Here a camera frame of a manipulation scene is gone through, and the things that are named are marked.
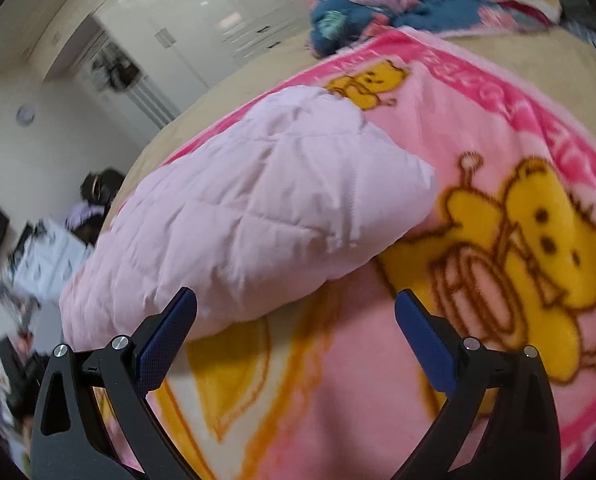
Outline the blue flamingo print quilt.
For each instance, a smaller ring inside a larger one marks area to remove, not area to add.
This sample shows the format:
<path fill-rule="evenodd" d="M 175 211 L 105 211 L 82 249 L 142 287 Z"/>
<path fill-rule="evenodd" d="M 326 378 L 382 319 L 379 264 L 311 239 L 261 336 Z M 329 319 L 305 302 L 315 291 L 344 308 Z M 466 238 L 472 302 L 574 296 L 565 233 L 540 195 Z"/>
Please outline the blue flamingo print quilt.
<path fill-rule="evenodd" d="M 388 28 L 441 37 L 537 32 L 560 24 L 560 0 L 307 0 L 309 46 L 327 58 Z"/>

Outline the hanging bags on door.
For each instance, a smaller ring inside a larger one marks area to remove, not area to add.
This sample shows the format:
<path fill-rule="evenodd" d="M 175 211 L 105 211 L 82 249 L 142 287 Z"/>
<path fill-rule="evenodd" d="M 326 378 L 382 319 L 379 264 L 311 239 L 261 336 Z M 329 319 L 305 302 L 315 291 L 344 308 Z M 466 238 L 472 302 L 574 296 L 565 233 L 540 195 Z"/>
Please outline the hanging bags on door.
<path fill-rule="evenodd" d="M 141 80 L 140 68 L 114 42 L 104 44 L 89 67 L 98 91 L 127 92 Z"/>

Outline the pink cartoon bear blanket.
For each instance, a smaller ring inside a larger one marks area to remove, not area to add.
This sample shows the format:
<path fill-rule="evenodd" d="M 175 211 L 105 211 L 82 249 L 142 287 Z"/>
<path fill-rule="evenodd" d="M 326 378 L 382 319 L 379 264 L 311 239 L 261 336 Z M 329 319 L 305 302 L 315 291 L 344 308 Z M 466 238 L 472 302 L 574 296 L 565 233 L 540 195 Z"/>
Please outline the pink cartoon bear blanket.
<path fill-rule="evenodd" d="M 371 63 L 323 89 L 371 110 L 397 105 L 402 64 Z M 402 237 L 359 269 L 256 318 L 188 339 L 150 400 L 206 479 L 385 479 L 443 397 L 394 318 L 411 289 L 462 336 L 496 350 L 536 347 L 557 406 L 562 465 L 596 437 L 596 249 L 548 238 Z"/>

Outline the white wardrobe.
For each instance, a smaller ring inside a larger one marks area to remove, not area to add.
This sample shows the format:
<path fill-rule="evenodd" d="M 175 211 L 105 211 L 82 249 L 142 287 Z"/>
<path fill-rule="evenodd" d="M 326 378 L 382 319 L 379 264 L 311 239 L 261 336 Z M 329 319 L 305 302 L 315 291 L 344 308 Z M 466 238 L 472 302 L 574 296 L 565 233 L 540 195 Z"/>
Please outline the white wardrobe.
<path fill-rule="evenodd" d="M 309 24 L 307 0 L 106 0 L 95 18 L 180 112 Z"/>

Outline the pink quilted jacket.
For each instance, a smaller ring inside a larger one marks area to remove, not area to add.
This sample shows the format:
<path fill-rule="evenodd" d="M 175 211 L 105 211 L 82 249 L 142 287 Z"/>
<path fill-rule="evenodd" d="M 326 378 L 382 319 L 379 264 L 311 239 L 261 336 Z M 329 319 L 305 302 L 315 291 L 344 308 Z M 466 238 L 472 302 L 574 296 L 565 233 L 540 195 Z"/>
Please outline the pink quilted jacket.
<path fill-rule="evenodd" d="M 283 89 L 148 174 L 63 289 L 64 338 L 94 350 L 198 300 L 199 339 L 359 269 L 430 214 L 435 169 L 351 102 Z"/>

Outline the black bag on floor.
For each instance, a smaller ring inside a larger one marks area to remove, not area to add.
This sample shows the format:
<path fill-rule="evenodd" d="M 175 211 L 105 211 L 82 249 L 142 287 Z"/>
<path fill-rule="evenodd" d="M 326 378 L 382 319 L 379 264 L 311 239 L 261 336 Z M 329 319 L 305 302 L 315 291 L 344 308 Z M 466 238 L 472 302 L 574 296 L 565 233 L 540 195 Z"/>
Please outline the black bag on floor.
<path fill-rule="evenodd" d="M 124 179 L 124 174 L 113 168 L 90 172 L 81 184 L 81 197 L 92 205 L 109 208 Z"/>

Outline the round wall clock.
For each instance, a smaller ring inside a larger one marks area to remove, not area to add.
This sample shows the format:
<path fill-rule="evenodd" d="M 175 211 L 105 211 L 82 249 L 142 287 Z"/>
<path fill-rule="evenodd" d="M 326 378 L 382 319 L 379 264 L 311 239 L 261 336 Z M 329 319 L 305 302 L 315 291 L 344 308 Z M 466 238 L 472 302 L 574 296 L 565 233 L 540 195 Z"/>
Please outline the round wall clock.
<path fill-rule="evenodd" d="M 16 113 L 16 122 L 21 127 L 28 127 L 32 125 L 35 119 L 35 108 L 33 105 L 25 103 L 22 104 Z"/>

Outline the white drawer cabinet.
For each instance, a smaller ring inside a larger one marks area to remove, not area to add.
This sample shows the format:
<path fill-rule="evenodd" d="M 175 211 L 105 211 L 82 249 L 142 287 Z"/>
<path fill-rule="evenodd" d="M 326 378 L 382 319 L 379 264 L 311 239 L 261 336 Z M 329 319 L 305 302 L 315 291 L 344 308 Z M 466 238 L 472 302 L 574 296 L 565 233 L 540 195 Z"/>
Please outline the white drawer cabinet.
<path fill-rule="evenodd" d="M 14 257 L 12 291 L 40 304 L 59 304 L 63 289 L 92 255 L 94 247 L 51 218 L 30 225 L 21 251 Z"/>

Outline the purple clothes pile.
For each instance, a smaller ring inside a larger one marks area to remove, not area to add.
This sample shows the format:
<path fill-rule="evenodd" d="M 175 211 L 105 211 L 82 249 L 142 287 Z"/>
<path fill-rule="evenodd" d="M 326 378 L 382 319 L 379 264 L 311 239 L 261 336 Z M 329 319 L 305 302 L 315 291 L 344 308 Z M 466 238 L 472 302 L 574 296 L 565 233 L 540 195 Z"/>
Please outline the purple clothes pile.
<path fill-rule="evenodd" d="M 66 215 L 66 220 L 64 220 L 64 225 L 70 230 L 75 230 L 94 217 L 104 217 L 106 211 L 107 209 L 104 206 L 91 204 L 87 200 L 83 200 L 83 202 L 75 204 L 70 209 Z"/>

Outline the beige bed cover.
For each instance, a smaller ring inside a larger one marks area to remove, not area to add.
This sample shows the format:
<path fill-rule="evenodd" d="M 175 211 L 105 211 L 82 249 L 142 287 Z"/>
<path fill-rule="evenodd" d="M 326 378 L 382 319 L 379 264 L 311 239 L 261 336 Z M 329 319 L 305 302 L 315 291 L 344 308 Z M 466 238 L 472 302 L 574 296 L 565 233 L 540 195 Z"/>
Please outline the beige bed cover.
<path fill-rule="evenodd" d="M 405 29 L 323 62 L 290 40 L 227 77 L 165 127 L 130 168 L 121 208 L 157 168 L 196 151 L 270 94 L 389 60 L 409 71 L 397 105 L 368 120 L 435 169 L 439 196 L 402 236 L 570 240 L 596 249 L 596 51 L 566 30 L 442 39 Z"/>

